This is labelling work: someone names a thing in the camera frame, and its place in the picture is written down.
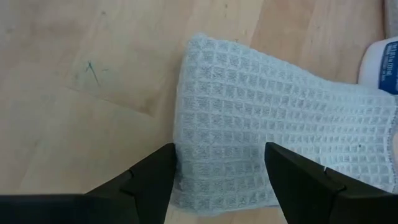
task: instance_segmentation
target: wooden surface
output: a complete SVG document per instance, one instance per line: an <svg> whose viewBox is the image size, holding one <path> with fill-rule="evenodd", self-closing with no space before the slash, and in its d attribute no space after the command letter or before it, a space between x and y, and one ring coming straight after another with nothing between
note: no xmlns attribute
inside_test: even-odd
<svg viewBox="0 0 398 224"><path fill-rule="evenodd" d="M381 0L0 1L0 193L86 192L172 140L196 32L355 83ZM166 223L283 223L278 208Z"/></svg>

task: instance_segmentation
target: dish towel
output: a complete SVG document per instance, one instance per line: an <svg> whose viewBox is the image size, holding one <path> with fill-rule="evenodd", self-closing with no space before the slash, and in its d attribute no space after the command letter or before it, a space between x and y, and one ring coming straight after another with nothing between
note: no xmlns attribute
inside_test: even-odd
<svg viewBox="0 0 398 224"><path fill-rule="evenodd" d="M278 205L264 163L266 142L392 192L396 113L396 98L385 91L324 80L197 34L177 89L171 203L199 215Z"/></svg>

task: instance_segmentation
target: white bottle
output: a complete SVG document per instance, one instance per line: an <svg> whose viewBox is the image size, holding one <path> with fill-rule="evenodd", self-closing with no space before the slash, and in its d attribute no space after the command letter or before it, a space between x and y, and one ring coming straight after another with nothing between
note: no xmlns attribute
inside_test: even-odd
<svg viewBox="0 0 398 224"><path fill-rule="evenodd" d="M368 47L359 69L358 84L398 95L398 37Z"/></svg>

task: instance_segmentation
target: wooden table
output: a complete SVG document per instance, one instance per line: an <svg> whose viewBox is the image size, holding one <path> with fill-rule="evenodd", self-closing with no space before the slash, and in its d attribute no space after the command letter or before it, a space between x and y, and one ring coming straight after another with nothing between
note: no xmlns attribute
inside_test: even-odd
<svg viewBox="0 0 398 224"><path fill-rule="evenodd" d="M381 0L3 0L0 193L86 192L172 140L184 46L237 41L355 83ZM167 223L283 222L277 208Z"/></svg>

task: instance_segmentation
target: bottle label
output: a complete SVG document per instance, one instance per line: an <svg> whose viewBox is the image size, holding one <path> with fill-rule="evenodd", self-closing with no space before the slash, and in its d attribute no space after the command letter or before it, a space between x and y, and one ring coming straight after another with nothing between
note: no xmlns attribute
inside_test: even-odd
<svg viewBox="0 0 398 224"><path fill-rule="evenodd" d="M379 89L398 95L398 41L388 43L384 49L380 74Z"/></svg>

